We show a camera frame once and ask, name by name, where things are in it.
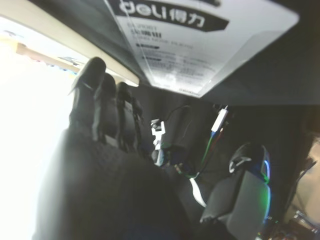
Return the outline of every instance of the deli logo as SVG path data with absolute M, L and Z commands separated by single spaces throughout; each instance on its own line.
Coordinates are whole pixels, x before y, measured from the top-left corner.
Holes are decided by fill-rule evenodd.
M 130 16 L 180 25 L 203 32 L 224 30 L 229 21 L 184 6 L 149 0 L 110 0 L 117 16 Z

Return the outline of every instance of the white connector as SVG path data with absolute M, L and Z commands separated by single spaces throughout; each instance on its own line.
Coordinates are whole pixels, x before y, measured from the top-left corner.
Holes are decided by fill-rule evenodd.
M 227 116 L 227 114 L 228 114 L 227 107 L 228 107 L 228 106 L 226 106 L 225 108 L 223 108 L 223 109 L 220 110 L 219 115 L 218 115 L 218 117 L 216 118 L 216 120 L 215 120 L 215 122 L 214 122 L 214 124 L 213 124 L 213 126 L 212 126 L 212 128 L 211 128 L 211 131 L 212 131 L 212 132 L 215 133 L 215 132 L 217 132 L 217 131 L 221 128 L 221 126 L 222 126 L 222 124 L 224 123 L 224 121 L 225 121 L 225 119 L 226 119 L 226 116 Z

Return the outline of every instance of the green wire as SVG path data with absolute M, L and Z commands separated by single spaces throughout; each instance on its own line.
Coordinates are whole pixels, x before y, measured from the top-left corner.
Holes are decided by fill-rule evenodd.
M 214 138 L 214 135 L 211 135 L 211 137 L 210 137 L 210 139 L 209 139 L 209 141 L 208 141 L 208 144 L 207 144 L 207 146 L 206 146 L 206 149 L 205 149 L 205 152 L 204 152 L 204 155 L 203 155 L 203 157 L 202 157 L 202 160 L 201 160 L 201 168 L 202 168 L 202 166 L 203 166 L 203 164 L 204 164 L 204 162 L 205 162 L 205 159 L 206 159 L 206 156 L 207 156 L 207 154 L 208 154 L 208 151 L 209 151 L 209 148 L 210 148 L 210 145 L 211 145 L 211 142 L 212 142 L 212 139 Z M 196 178 L 196 177 L 198 177 L 198 172 L 197 172 L 197 174 L 195 174 L 195 175 L 188 175 L 188 174 L 184 174 L 184 176 L 185 177 L 187 177 L 188 179 L 193 179 L 193 178 Z

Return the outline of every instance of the white label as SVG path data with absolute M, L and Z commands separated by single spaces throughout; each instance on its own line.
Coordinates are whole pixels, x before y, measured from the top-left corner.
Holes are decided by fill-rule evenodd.
M 106 3 L 151 85 L 198 98 L 299 19 L 267 0 Z

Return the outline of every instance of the product label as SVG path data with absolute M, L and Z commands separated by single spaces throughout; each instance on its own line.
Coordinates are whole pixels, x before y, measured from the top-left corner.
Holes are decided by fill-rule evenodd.
M 201 97 L 297 21 L 266 0 L 110 0 L 151 85 Z

